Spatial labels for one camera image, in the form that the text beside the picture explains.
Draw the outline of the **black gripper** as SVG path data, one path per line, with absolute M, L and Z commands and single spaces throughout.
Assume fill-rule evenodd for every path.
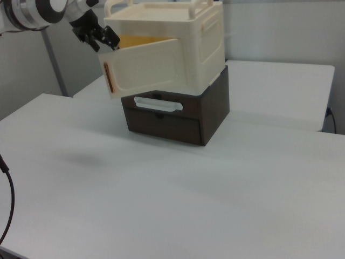
M 81 42 L 89 44 L 95 52 L 99 52 L 101 49 L 117 50 L 119 48 L 120 37 L 110 26 L 102 28 L 92 9 L 70 22 L 70 25 L 77 38 Z

